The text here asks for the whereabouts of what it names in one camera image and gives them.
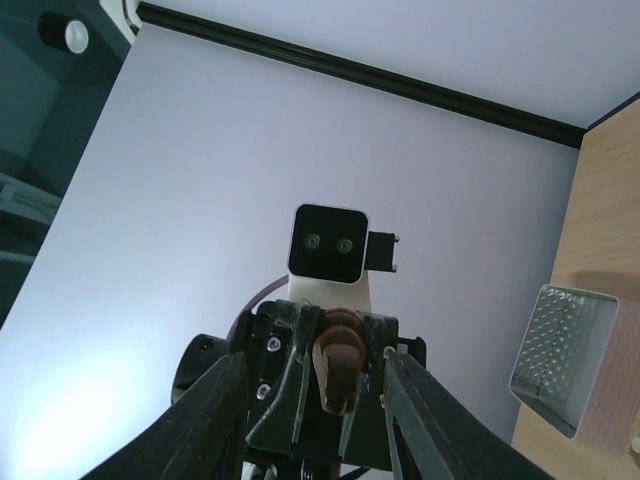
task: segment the camera lens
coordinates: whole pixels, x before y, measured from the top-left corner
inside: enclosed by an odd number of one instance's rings
[[[307,235],[307,238],[304,239],[304,244],[307,246],[307,248],[317,248],[318,245],[320,245],[320,236],[316,235],[315,233]]]
[[[353,242],[347,238],[343,238],[338,242],[338,251],[340,253],[349,253],[353,248]]]

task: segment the cable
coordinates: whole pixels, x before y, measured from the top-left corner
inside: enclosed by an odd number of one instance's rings
[[[280,287],[283,287],[287,283],[289,283],[289,275],[283,275],[279,279],[274,280],[269,285],[267,285],[262,290],[260,290],[258,293],[256,293],[253,296],[253,298],[247,302],[247,304],[244,306],[244,308],[242,310],[240,310],[240,313],[242,313],[244,311],[247,311],[247,310],[253,310],[255,308],[255,306],[258,305],[267,296],[271,295],[273,292],[275,292]]]
[[[338,480],[356,480],[360,478],[362,475],[364,475],[365,473],[367,473],[368,471],[369,469],[365,467],[356,468],[352,472],[345,473]]]

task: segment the metal box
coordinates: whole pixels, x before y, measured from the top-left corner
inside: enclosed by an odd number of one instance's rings
[[[567,438],[618,455],[640,406],[640,306],[545,285],[511,392]]]

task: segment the black ceiling trim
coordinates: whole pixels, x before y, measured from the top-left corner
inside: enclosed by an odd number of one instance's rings
[[[618,105],[616,108],[611,110],[609,113],[607,113],[603,117],[600,117],[598,120],[593,122],[591,125],[589,125],[589,128],[587,128],[587,131],[593,130],[598,125],[600,125],[602,122],[604,122],[605,120],[608,120],[609,118],[613,117],[620,110],[623,110],[624,108],[628,107],[629,105],[631,105],[636,100],[640,100],[640,92],[636,93],[633,97],[628,98],[627,100],[622,102],[620,105]]]
[[[142,21],[580,148],[586,130],[345,58],[141,2]]]

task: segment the ceiling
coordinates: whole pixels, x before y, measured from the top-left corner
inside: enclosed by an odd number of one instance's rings
[[[637,0],[151,3],[580,127],[640,91]]]

